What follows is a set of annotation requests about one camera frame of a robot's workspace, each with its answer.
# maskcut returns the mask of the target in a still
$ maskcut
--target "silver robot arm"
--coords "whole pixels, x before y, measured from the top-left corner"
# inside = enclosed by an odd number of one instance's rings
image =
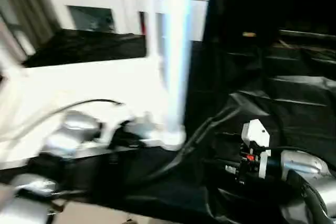
[[[57,174],[66,172],[66,164],[75,158],[82,143],[91,141],[99,134],[100,123],[91,116],[78,111],[69,111],[61,126],[51,133],[45,141],[38,165],[45,164],[50,174],[21,174],[16,176],[11,185],[13,190],[0,206],[0,223],[5,224],[46,224],[52,223],[57,210],[52,201],[57,198],[63,183]]]
[[[292,147],[275,148],[281,154],[274,155],[268,148],[269,134],[259,120],[245,124],[241,137],[240,165],[225,166],[239,183],[245,184],[248,176],[281,179],[301,192],[314,223],[336,224],[336,178],[325,161]],[[297,207],[293,206],[293,211],[297,212]]]

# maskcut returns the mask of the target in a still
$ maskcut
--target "black cloth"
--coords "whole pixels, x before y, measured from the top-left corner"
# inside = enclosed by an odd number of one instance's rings
[[[73,46],[66,44],[65,34],[71,34],[69,42],[73,41]],[[143,38],[118,45],[113,41],[117,35],[76,34],[80,43],[74,32],[63,31],[26,66],[145,55]],[[95,36],[109,39],[103,46],[99,45],[101,38],[89,44]],[[87,45],[87,50],[79,44]],[[54,53],[44,55],[43,50]],[[169,164],[176,152],[145,148],[99,157],[89,196],[77,200],[182,223],[285,223],[280,206],[296,197],[294,191],[277,182],[238,185],[220,163],[213,161],[238,160],[243,124],[260,119],[270,134],[271,146],[302,147],[336,164],[335,64],[336,55],[330,51],[257,47],[224,50],[193,43],[185,113],[187,137],[210,116],[215,122],[212,129],[190,147],[179,166],[139,187],[128,185]],[[87,175],[83,169],[79,171],[78,186],[83,181],[80,178]],[[14,172],[18,169],[2,172],[1,181],[8,182]]]

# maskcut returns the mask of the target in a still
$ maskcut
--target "cabinet door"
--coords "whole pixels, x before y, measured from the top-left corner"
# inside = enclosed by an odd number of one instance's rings
[[[130,33],[144,34],[143,14],[146,12],[146,0],[123,0],[127,26]],[[158,14],[158,35],[164,37],[163,22],[164,14],[167,13],[166,0],[155,0],[156,13]],[[206,17],[207,1],[191,0],[192,14],[192,40],[201,41],[203,37]]]
[[[122,0],[51,0],[64,29],[128,33]]]

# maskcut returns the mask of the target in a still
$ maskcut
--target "floor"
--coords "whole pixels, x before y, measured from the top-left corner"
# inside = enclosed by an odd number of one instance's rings
[[[0,203],[9,192],[10,187],[0,184]],[[56,217],[53,224],[173,224],[170,221],[153,219],[146,216],[134,215],[100,206],[70,202],[65,211]]]

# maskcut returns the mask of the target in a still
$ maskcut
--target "red component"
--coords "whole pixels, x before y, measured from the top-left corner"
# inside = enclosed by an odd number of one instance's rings
[[[246,157],[247,157],[248,160],[254,161],[254,156],[253,155],[247,155]]]

